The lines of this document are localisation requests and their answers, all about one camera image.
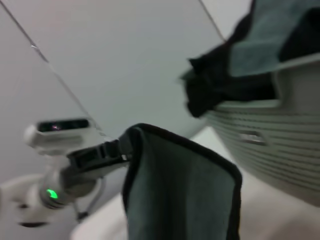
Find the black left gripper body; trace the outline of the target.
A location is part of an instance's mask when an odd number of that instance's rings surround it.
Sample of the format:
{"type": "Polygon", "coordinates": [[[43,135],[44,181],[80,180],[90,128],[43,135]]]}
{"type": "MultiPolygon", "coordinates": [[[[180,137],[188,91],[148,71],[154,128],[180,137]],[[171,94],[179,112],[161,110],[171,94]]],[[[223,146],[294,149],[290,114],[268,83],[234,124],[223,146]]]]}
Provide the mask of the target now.
{"type": "Polygon", "coordinates": [[[72,175],[84,179],[104,177],[114,170],[127,166],[130,161],[130,154],[121,149],[119,140],[79,149],[70,152],[66,157],[72,175]]]}

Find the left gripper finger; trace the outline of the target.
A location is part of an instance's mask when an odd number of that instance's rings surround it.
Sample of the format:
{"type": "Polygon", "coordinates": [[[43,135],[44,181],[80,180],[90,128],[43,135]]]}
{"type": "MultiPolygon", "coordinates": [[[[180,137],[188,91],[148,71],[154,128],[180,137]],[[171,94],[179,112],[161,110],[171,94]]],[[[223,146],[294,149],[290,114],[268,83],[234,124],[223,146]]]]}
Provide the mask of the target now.
{"type": "Polygon", "coordinates": [[[133,158],[134,148],[131,141],[131,128],[126,129],[118,138],[118,149],[123,161],[131,161],[133,158]]]}

